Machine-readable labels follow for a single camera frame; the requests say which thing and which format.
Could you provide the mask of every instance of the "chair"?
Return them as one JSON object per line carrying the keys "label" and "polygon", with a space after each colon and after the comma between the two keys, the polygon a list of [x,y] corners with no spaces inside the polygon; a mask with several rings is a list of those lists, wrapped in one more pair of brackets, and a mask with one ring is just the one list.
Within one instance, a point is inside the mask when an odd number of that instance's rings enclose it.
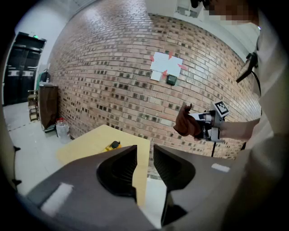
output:
{"label": "chair", "polygon": [[28,91],[28,108],[29,108],[29,118],[30,121],[38,120],[39,112],[38,112],[38,91],[29,90]]}

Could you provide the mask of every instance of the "forearm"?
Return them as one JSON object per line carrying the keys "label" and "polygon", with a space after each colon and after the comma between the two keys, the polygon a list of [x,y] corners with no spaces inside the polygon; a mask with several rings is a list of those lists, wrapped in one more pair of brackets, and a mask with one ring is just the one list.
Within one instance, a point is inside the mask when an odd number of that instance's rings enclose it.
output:
{"label": "forearm", "polygon": [[251,136],[256,124],[260,119],[249,122],[226,122],[220,127],[221,138],[231,138],[247,141]]}

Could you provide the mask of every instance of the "white floor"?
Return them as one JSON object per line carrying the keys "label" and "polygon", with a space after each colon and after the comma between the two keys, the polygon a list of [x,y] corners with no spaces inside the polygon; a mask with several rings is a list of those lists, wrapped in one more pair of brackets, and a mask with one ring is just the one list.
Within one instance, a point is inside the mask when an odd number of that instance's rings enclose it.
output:
{"label": "white floor", "polygon": [[[30,122],[27,102],[3,109],[12,141],[21,148],[15,156],[15,175],[22,181],[17,186],[18,192],[26,195],[61,168],[56,152],[64,144],[59,141],[55,131],[43,132],[40,121]],[[146,203],[140,209],[156,228],[161,228],[165,195],[166,186],[161,180],[147,179]]]}

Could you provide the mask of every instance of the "white paper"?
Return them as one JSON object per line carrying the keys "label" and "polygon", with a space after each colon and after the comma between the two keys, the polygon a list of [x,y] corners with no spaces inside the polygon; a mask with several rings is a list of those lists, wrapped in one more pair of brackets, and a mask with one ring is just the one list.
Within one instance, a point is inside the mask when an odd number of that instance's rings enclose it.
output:
{"label": "white paper", "polygon": [[155,81],[159,81],[162,77],[162,73],[158,72],[158,71],[153,71],[152,76],[150,77],[150,79],[155,80]]}
{"label": "white paper", "polygon": [[167,70],[167,74],[178,77],[181,72],[179,65],[182,65],[182,59],[174,56],[172,56],[170,59],[168,58],[169,55],[167,54],[155,52],[154,61],[152,62],[150,68],[158,72],[164,72]]}
{"label": "white paper", "polygon": [[223,165],[220,165],[220,164],[217,164],[217,163],[213,164],[212,168],[220,170],[220,171],[223,171],[223,172],[228,172],[230,170],[229,167],[223,166]]}

